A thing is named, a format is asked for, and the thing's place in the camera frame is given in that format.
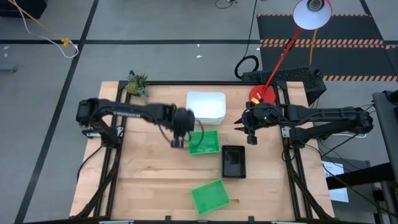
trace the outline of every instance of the paper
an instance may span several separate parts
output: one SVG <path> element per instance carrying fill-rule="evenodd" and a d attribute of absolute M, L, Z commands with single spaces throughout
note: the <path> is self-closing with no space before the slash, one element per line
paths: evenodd
<path fill-rule="evenodd" d="M 322 161 L 323 165 L 326 169 L 331 172 L 333 175 L 344 174 L 344 168 L 342 164 L 332 163 L 332 162 L 324 162 Z M 331 177 L 325 169 L 323 170 L 325 173 L 325 177 Z M 329 190 L 330 199 L 338 202 L 348 202 L 348 193 L 347 188 L 344 189 L 335 189 Z"/>

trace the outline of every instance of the white container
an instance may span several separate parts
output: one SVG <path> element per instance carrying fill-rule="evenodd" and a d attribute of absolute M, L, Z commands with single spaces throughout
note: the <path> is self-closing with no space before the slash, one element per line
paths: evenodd
<path fill-rule="evenodd" d="M 225 94 L 190 91 L 186 107 L 193 111 L 195 118 L 202 124 L 219 125 L 226 114 Z"/>

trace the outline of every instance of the wooden table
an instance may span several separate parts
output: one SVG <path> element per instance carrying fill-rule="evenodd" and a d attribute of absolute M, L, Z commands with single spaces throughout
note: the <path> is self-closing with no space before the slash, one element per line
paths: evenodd
<path fill-rule="evenodd" d="M 115 100 L 118 82 L 103 82 L 100 98 Z M 302 83 L 288 83 L 292 104 L 307 105 Z M 184 107 L 189 91 L 217 91 L 226 95 L 227 114 L 217 129 L 220 144 L 246 147 L 246 179 L 223 179 L 231 203 L 209 214 L 198 216 L 190 194 L 191 189 L 221 178 L 221 154 L 191 156 L 188 151 L 172 149 L 157 126 L 141 119 L 127 119 L 123 151 L 114 196 L 112 219 L 164 220 L 294 220 L 292 200 L 285 162 L 281 159 L 282 140 L 279 127 L 256 131 L 257 146 L 246 144 L 246 135 L 234 130 L 248 100 L 250 86 L 150 86 L 150 102 L 175 103 Z M 131 103 L 140 103 L 133 97 Z M 104 120 L 110 124 L 111 117 Z M 312 140 L 309 145 L 317 146 Z M 85 158 L 100 145 L 100 140 L 88 140 Z M 71 215 L 77 214 L 98 187 L 104 160 L 102 150 L 84 166 L 76 188 Z M 301 150 L 309 191 L 325 211 L 334 216 L 322 162 L 314 149 Z M 301 191 L 297 191 L 301 216 L 305 216 Z M 104 214 L 108 193 L 104 194 Z"/>

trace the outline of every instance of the green tray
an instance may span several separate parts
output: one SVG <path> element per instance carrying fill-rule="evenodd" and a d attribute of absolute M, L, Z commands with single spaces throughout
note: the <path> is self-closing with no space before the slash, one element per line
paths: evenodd
<path fill-rule="evenodd" d="M 203 140 L 198 146 L 201 139 L 201 131 L 194 132 L 189 141 L 189 154 L 200 155 L 208 153 L 216 153 L 220 151 L 220 143 L 218 141 L 218 131 L 205 131 Z"/>
<path fill-rule="evenodd" d="M 231 203 L 221 179 L 195 188 L 191 194 L 199 215 L 204 215 Z"/>

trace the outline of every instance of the potted plant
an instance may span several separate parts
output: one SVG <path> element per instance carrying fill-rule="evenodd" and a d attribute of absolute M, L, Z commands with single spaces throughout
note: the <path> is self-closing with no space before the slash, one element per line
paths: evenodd
<path fill-rule="evenodd" d="M 127 92 L 133 96 L 141 97 L 145 104 L 148 104 L 149 97 L 149 93 L 146 88 L 147 85 L 147 75 L 145 75 L 145 73 L 136 75 L 132 70 L 130 70 L 129 84 L 126 87 Z"/>

